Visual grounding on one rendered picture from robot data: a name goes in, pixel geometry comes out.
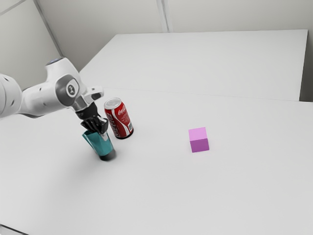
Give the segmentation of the red soda can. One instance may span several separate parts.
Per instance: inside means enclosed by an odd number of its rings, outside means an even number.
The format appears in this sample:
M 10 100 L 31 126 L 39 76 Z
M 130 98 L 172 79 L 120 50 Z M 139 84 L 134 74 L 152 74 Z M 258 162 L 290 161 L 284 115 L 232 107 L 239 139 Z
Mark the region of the red soda can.
M 116 138 L 126 139 L 130 137 L 134 128 L 127 112 L 125 104 L 120 98 L 111 98 L 104 103 L 107 119 Z

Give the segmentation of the pink cube block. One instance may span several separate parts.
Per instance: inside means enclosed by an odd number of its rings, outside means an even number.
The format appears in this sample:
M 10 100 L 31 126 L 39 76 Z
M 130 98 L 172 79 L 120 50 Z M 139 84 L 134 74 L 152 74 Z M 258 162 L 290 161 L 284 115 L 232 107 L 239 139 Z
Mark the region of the pink cube block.
M 210 149 L 205 127 L 189 129 L 188 134 L 192 153 L 208 151 Z

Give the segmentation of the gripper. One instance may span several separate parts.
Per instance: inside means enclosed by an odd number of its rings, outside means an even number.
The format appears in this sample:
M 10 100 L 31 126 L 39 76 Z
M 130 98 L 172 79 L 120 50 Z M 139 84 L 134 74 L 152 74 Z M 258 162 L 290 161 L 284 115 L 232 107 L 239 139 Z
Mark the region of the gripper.
M 104 141 L 109 139 L 108 133 L 108 119 L 99 115 L 97 106 L 91 104 L 89 107 L 75 112 L 81 120 L 81 126 L 91 133 L 99 133 Z

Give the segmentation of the teal faceted mug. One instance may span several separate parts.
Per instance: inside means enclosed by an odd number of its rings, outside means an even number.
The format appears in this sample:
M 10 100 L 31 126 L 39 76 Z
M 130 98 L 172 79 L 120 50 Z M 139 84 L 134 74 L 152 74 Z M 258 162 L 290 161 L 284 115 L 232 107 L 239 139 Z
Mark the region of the teal faceted mug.
M 104 141 L 101 134 L 97 132 L 91 133 L 90 131 L 85 131 L 82 136 L 96 152 L 100 160 L 111 161 L 116 157 L 116 152 L 110 138 Z

